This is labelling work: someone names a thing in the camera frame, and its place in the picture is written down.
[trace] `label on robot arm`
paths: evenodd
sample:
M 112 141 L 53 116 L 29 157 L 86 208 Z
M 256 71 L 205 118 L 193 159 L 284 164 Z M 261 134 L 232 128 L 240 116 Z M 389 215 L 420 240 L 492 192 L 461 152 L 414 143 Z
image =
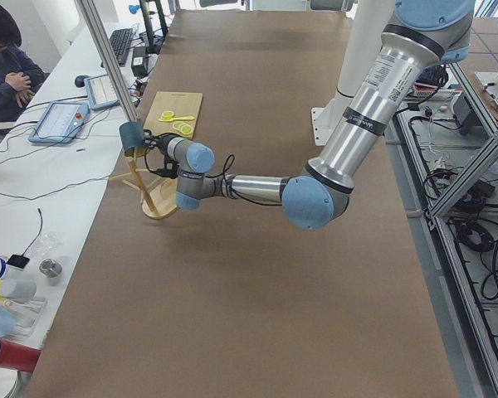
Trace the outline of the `label on robot arm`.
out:
M 400 104 L 420 73 L 419 68 L 401 58 L 379 54 L 364 84 L 377 90 L 378 96 Z

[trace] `black computer mouse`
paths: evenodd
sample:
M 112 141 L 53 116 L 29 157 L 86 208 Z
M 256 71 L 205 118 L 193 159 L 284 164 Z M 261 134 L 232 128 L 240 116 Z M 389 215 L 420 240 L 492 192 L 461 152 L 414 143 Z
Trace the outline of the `black computer mouse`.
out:
M 76 78 L 74 79 L 74 84 L 76 85 L 76 87 L 85 87 L 85 79 L 87 77 L 90 77 L 90 76 L 88 76 L 88 75 L 76 76 Z

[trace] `person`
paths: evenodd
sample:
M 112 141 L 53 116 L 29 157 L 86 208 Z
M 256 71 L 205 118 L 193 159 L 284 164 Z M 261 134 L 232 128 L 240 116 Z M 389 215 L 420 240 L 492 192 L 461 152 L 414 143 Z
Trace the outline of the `person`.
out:
M 0 5 L 0 122 L 17 120 L 46 78 L 42 69 L 18 48 L 21 44 L 17 23 Z

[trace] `keyboard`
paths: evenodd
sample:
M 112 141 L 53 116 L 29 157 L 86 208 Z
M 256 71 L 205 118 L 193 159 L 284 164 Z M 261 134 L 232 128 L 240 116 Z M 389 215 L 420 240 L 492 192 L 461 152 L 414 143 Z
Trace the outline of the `keyboard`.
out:
M 109 41 L 115 52 L 118 65 L 125 65 L 129 49 L 131 48 L 131 41 L 133 40 L 133 29 L 117 29 L 111 33 Z

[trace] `dark blue jacket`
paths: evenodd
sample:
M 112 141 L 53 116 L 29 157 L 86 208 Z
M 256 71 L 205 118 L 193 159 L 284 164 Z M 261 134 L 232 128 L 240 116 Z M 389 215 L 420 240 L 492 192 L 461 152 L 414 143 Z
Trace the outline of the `dark blue jacket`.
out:
M 45 74 L 26 55 L 24 51 L 15 46 L 8 47 L 0 52 L 0 122 L 11 122 L 17 120 L 24 110 L 19 108 L 17 101 L 13 98 L 17 93 L 5 82 L 6 75 L 12 72 L 24 72 L 32 80 L 32 91 L 44 81 Z

